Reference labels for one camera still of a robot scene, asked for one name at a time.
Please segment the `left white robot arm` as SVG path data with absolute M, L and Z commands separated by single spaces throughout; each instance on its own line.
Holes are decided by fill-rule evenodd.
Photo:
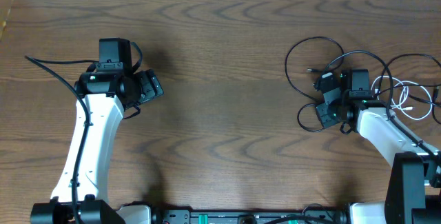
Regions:
M 163 95 L 153 70 L 141 71 L 132 61 L 135 42 L 122 38 L 99 41 L 99 60 L 74 85 L 76 122 L 63 173 L 49 202 L 36 203 L 31 223 L 162 223 L 163 215 L 147 203 L 118 210 L 108 203 L 108 172 L 114 139 L 125 111 Z

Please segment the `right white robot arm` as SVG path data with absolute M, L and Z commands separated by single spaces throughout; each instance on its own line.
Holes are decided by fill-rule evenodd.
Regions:
M 367 70 L 331 72 L 314 85 L 323 103 L 316 114 L 323 128 L 340 125 L 343 134 L 358 133 L 391 166 L 384 201 L 352 203 L 338 223 L 439 223 L 440 197 L 428 196 L 425 187 L 440 187 L 440 151 L 406 127 L 387 107 L 374 99 Z

